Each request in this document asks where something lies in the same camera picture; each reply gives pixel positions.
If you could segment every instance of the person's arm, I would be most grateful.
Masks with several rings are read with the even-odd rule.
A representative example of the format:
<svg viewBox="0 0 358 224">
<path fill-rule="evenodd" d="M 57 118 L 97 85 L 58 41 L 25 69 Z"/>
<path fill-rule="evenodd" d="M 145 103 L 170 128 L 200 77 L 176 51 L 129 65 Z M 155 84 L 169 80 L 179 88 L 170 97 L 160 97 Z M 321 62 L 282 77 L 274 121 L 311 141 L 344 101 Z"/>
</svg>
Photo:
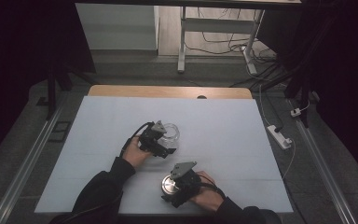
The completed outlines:
<svg viewBox="0 0 358 224">
<path fill-rule="evenodd" d="M 205 172 L 197 172 L 202 182 L 214 184 L 214 180 Z M 215 212 L 217 223 L 229 224 L 264 224 L 266 220 L 260 210 L 255 206 L 241 209 L 228 197 L 222 198 L 213 189 L 201 188 L 200 193 L 191 198 L 193 203 L 200 207 Z"/>
<path fill-rule="evenodd" d="M 116 223 L 124 183 L 151 155 L 139 149 L 138 142 L 138 137 L 132 138 L 123 158 L 115 158 L 110 172 L 102 171 L 91 179 L 77 197 L 71 214 L 56 217 L 50 223 Z"/>
</svg>

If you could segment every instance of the power strip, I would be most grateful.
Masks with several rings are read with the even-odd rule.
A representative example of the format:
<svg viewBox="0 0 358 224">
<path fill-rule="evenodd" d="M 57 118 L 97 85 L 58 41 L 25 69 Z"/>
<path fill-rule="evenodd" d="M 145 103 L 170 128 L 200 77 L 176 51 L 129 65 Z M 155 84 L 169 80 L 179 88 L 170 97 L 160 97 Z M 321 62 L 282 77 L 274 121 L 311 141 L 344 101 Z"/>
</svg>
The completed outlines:
<svg viewBox="0 0 358 224">
<path fill-rule="evenodd" d="M 290 144 L 292 143 L 292 140 L 290 140 L 290 138 L 284 138 L 281 132 L 275 133 L 275 129 L 275 125 L 270 125 L 267 127 L 267 130 L 272 135 L 272 137 L 274 137 L 275 141 L 277 141 L 281 149 L 286 150 L 287 148 L 291 147 L 292 145 Z"/>
</svg>

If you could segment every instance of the hand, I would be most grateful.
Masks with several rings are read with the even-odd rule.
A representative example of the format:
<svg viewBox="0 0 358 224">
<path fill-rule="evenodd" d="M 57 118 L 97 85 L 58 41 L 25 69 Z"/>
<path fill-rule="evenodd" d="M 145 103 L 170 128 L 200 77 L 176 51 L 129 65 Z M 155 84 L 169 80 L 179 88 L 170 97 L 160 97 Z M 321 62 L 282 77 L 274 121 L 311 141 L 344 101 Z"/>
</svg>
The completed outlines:
<svg viewBox="0 0 358 224">
<path fill-rule="evenodd" d="M 151 152 L 142 151 L 138 147 L 138 143 L 139 136 L 133 137 L 123 154 L 123 159 L 129 162 L 133 168 L 137 168 L 142 165 L 142 163 L 144 163 L 144 161 L 152 155 Z"/>
<path fill-rule="evenodd" d="M 198 175 L 201 175 L 201 182 L 208 183 L 208 184 L 214 184 L 214 180 L 208 176 L 205 172 L 200 171 L 197 172 Z M 219 193 L 214 191 L 213 189 L 202 187 L 200 189 L 200 193 L 190 199 L 191 202 L 196 203 L 200 207 L 208 210 L 208 211 L 217 211 L 217 209 L 220 207 L 224 199 L 222 196 L 220 196 Z"/>
</svg>

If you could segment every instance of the desk leg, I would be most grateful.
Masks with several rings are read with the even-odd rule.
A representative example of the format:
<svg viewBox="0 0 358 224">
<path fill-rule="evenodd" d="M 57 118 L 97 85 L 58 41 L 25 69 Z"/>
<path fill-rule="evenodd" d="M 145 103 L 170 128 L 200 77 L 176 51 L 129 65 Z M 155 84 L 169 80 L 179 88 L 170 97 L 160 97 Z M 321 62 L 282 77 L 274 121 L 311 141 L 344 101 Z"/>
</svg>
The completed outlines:
<svg viewBox="0 0 358 224">
<path fill-rule="evenodd" d="M 180 14 L 181 21 L 181 34 L 180 34 L 180 46 L 179 46 L 179 57 L 178 57 L 178 73 L 185 72 L 185 32 L 186 32 L 186 7 L 181 7 Z"/>
<path fill-rule="evenodd" d="M 242 52 L 243 57 L 245 57 L 245 61 L 247 63 L 246 66 L 248 66 L 248 71 L 251 75 L 257 74 L 257 71 L 255 70 L 255 65 L 252 63 L 251 50 L 252 50 L 252 45 L 255 42 L 255 36 L 257 34 L 258 27 L 260 26 L 260 22 L 261 22 L 261 18 L 263 17 L 263 14 L 264 14 L 264 10 L 257 10 L 256 17 L 255 17 L 255 24 L 253 26 L 251 35 L 249 36 L 249 42 L 246 48 L 244 49 L 244 51 Z"/>
</svg>

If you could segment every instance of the black sleeve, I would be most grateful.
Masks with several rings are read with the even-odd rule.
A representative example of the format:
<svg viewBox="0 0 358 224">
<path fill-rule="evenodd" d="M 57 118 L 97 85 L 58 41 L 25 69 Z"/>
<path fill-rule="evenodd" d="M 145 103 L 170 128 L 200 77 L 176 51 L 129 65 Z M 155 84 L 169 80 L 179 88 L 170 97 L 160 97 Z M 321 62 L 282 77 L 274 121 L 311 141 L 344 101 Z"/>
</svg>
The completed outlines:
<svg viewBox="0 0 358 224">
<path fill-rule="evenodd" d="M 71 214 L 55 217 L 50 223 L 116 223 L 123 185 L 134 174 L 127 161 L 116 157 L 110 172 L 98 173 L 83 188 Z"/>
<path fill-rule="evenodd" d="M 266 220 L 255 206 L 245 207 L 243 210 L 228 197 L 217 209 L 216 223 L 227 224 L 264 224 Z"/>
</svg>

